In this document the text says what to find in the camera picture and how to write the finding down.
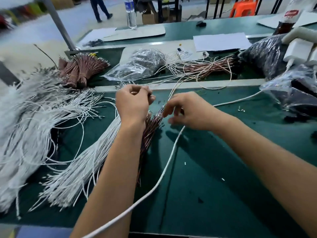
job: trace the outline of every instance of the dark pants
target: dark pants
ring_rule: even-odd
[[[91,3],[91,6],[93,8],[93,13],[96,16],[97,21],[100,21],[100,16],[99,16],[97,5],[99,5],[100,9],[105,13],[107,18],[110,17],[109,12],[107,11],[105,4],[103,3],[103,0],[90,0],[90,3]]]

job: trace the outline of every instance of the person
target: person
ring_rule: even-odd
[[[71,238],[89,234],[133,204],[142,133],[154,99],[146,86],[127,85],[117,92],[121,126]],[[163,117],[168,115],[173,115],[170,124],[212,131],[223,139],[305,232],[317,237],[317,167],[213,107],[195,92],[175,94],[165,105]],[[130,217],[131,213],[95,237],[127,238]]]
[[[100,19],[97,5],[99,5],[100,9],[105,13],[107,19],[112,18],[113,14],[108,12],[103,0],[90,0],[90,3],[98,23],[101,23],[102,20]]]

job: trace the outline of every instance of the plastic bag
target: plastic bag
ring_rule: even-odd
[[[240,53],[241,59],[259,68],[267,81],[272,80],[286,70],[283,58],[288,45],[282,44],[284,35],[270,36],[252,44]]]
[[[262,84],[260,90],[270,94],[285,110],[317,117],[317,80],[311,67],[295,66]]]
[[[139,80],[151,77],[165,63],[165,55],[157,49],[139,49],[126,64],[116,65],[103,76],[114,81]]]

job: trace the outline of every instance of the dark liquid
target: dark liquid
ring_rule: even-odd
[[[273,35],[277,34],[284,34],[284,33],[289,33],[294,26],[295,23],[286,23],[286,22],[280,22],[278,23],[277,28],[275,29],[275,32]]]

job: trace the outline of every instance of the hand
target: hand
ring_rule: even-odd
[[[121,118],[121,124],[144,124],[155,96],[148,86],[125,85],[116,93],[116,106]]]
[[[231,117],[219,109],[213,107],[195,92],[173,95],[164,108],[163,117],[171,115],[170,124],[181,124],[192,129],[209,130],[217,132],[217,129],[225,125]]]

